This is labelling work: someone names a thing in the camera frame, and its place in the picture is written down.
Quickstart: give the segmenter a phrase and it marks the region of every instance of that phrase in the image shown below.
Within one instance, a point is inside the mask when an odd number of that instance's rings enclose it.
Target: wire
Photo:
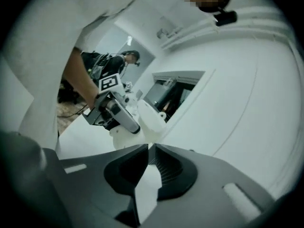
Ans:
[[[70,116],[57,116],[57,117],[69,118],[71,116],[78,115],[85,107],[87,107],[87,104],[84,107],[82,107],[78,112],[74,113],[73,115],[70,115]]]

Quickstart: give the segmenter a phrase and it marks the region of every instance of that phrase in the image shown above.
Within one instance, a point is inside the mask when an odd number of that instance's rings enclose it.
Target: white strip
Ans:
[[[158,189],[162,178],[155,165],[148,165],[135,188],[135,200],[139,222],[142,224],[157,206]]]
[[[128,39],[127,39],[127,45],[128,46],[131,46],[132,40],[133,40],[133,37],[132,36],[128,36]]]
[[[86,168],[85,164],[80,164],[80,165],[65,168],[65,171],[66,171],[67,174],[70,174],[70,173],[73,173],[73,172],[76,172],[76,171],[83,170],[85,168]]]
[[[46,166],[47,166],[46,154],[44,153],[43,149],[40,148],[40,168],[44,170]]]
[[[238,188],[234,183],[229,183],[223,187],[234,206],[244,217],[246,222],[250,222],[257,218],[261,211],[259,208]]]

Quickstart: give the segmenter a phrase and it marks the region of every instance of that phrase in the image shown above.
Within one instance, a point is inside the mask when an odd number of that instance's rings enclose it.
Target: man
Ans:
[[[6,64],[34,98],[18,127],[22,135],[42,148],[56,148],[56,104],[62,75],[94,107],[98,88],[80,54],[93,51],[133,1],[32,0],[24,9],[2,51]],[[217,8],[227,0],[190,1],[201,8]]]
[[[99,53],[82,53],[81,57],[83,59],[85,68],[87,71],[90,70],[90,77],[96,85],[100,79],[113,74],[123,75],[129,64],[137,64],[140,59],[140,54],[138,51],[124,51],[117,55]]]

